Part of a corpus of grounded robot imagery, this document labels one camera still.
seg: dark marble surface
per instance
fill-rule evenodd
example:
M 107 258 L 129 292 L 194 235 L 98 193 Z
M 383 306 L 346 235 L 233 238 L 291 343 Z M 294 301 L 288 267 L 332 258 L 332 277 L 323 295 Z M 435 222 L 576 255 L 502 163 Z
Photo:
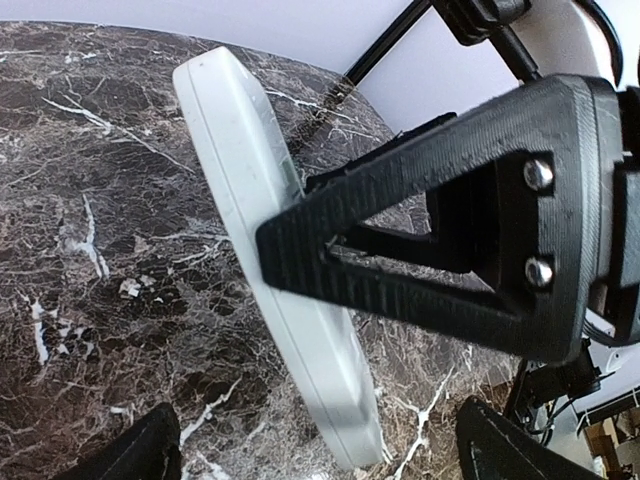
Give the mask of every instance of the dark marble surface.
M 215 46 L 0 24 L 0 479 L 67 469 L 161 401 L 191 433 L 184 479 L 460 478 L 456 408 L 472 393 L 500 406 L 506 389 L 490 385 L 512 375 L 513 360 L 359 316 L 389 458 L 336 470 L 260 318 L 173 93 L 173 69 Z M 268 90 L 306 174 L 391 137 L 339 76 L 231 50 Z M 377 221 L 416 231 L 420 218 L 410 201 Z

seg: white object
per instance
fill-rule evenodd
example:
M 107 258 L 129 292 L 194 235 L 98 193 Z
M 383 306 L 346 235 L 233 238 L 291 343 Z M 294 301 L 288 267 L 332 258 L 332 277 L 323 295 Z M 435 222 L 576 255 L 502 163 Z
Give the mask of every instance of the white object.
M 178 67 L 174 86 L 242 270 L 320 433 L 342 468 L 381 461 L 373 381 L 348 311 L 262 279 L 256 230 L 302 196 L 264 89 L 224 47 Z

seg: bolt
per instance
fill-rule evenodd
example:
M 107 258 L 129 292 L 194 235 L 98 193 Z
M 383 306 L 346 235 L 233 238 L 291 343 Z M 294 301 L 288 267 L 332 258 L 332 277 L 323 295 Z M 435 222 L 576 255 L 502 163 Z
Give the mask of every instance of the bolt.
M 541 160 L 529 160 L 524 164 L 524 181 L 535 192 L 543 190 L 553 182 L 553 170 Z
M 531 257 L 524 267 L 525 275 L 531 285 L 546 287 L 553 280 L 553 269 L 544 260 Z

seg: black pole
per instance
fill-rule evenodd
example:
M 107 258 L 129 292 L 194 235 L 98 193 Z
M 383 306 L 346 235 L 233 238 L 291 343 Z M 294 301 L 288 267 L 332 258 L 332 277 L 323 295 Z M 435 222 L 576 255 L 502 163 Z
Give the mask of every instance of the black pole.
M 345 77 L 354 85 L 358 85 L 429 8 L 431 8 L 431 0 L 413 0 L 389 25 L 389 28 L 353 64 L 345 74 Z

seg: screw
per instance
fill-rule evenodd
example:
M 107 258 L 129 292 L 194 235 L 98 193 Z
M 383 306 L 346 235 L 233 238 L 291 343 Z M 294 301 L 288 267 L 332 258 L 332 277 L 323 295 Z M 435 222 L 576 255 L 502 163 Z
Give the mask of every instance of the screw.
M 553 279 L 553 269 L 544 260 L 531 257 L 524 267 L 525 275 L 531 285 L 546 287 Z
M 524 164 L 524 181 L 531 190 L 540 191 L 553 182 L 553 170 L 541 160 L 529 160 Z

